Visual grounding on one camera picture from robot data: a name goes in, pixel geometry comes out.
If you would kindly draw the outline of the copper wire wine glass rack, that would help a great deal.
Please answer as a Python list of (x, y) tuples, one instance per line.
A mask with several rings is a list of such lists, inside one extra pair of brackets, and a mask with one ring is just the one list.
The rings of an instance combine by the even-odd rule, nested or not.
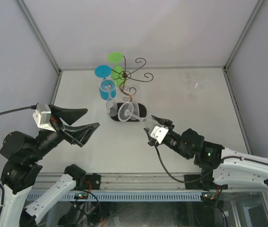
[(146, 117), (146, 107), (134, 100), (137, 89), (135, 87), (127, 85), (128, 80), (148, 83), (154, 79), (154, 75), (148, 72), (144, 74), (145, 79), (133, 78), (133, 74), (146, 65), (146, 59), (142, 57), (136, 58), (135, 63), (141, 63), (142, 65), (133, 71), (129, 71), (127, 69), (126, 57), (121, 52), (112, 52), (108, 54), (107, 60), (109, 63), (112, 63), (114, 65), (114, 67), (111, 69), (111, 79), (116, 82), (116, 87), (123, 94), (123, 101), (133, 104), (135, 115), (138, 115), (139, 117)]

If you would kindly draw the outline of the blue plastic wine glass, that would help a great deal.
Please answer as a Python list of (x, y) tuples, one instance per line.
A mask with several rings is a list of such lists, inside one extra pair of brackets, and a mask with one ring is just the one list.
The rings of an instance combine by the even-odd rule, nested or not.
[(116, 82), (110, 78), (112, 69), (108, 65), (100, 65), (95, 69), (95, 75), (102, 78), (99, 84), (100, 96), (103, 100), (108, 100), (109, 92), (113, 98), (116, 96)]

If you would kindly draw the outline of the clear champagne flute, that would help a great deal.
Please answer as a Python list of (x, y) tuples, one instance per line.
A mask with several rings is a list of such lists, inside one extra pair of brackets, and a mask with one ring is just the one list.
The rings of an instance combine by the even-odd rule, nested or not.
[(106, 101), (106, 110), (110, 117), (114, 117), (117, 115), (118, 106), (115, 99), (112, 96), (112, 92), (115, 91), (116, 82), (113, 79), (103, 79), (99, 85), (99, 88), (106, 92), (108, 95)]

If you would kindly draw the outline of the green plastic wine glass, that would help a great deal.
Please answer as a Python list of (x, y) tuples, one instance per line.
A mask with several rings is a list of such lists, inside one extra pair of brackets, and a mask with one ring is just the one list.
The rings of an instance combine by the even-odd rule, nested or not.
[(116, 86), (119, 87), (124, 81), (124, 79), (122, 79), (123, 68), (119, 66), (119, 63), (124, 60), (123, 54), (120, 52), (112, 52), (108, 54), (107, 60), (109, 63), (114, 64), (111, 72), (111, 79), (113, 79), (116, 82)]

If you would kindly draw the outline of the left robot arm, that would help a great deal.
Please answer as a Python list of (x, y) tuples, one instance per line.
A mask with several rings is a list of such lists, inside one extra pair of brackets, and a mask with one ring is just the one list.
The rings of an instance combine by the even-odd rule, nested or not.
[(38, 162), (62, 141), (83, 147), (99, 123), (73, 127), (88, 109), (68, 109), (36, 104), (33, 119), (40, 129), (36, 137), (20, 131), (8, 134), (0, 149), (7, 159), (0, 178), (0, 227), (35, 227), (60, 198), (72, 189), (83, 189), (86, 172), (72, 164), (60, 179), (39, 199), (28, 206), (24, 203), (42, 169)]

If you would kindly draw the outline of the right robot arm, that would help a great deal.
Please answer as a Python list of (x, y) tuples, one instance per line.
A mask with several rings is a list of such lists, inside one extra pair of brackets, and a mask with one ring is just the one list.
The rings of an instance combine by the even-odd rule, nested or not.
[(169, 119), (152, 116), (143, 120), (148, 144), (165, 145), (201, 168), (196, 179), (207, 190), (216, 186), (268, 189), (268, 157), (240, 153), (220, 144), (205, 141), (204, 136), (189, 128), (174, 132)]

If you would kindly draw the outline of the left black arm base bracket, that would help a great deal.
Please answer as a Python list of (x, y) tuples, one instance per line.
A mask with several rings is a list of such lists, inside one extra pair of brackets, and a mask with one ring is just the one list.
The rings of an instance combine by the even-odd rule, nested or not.
[(99, 190), (101, 185), (101, 175), (99, 174), (87, 174), (86, 175), (86, 181), (84, 184), (85, 190)]

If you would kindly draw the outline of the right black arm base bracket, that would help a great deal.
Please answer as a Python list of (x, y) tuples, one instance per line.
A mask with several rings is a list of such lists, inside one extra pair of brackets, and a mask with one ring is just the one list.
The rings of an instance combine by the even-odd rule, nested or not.
[(184, 180), (188, 183), (185, 184), (186, 190), (201, 190), (202, 183), (200, 182), (200, 175), (184, 175)]

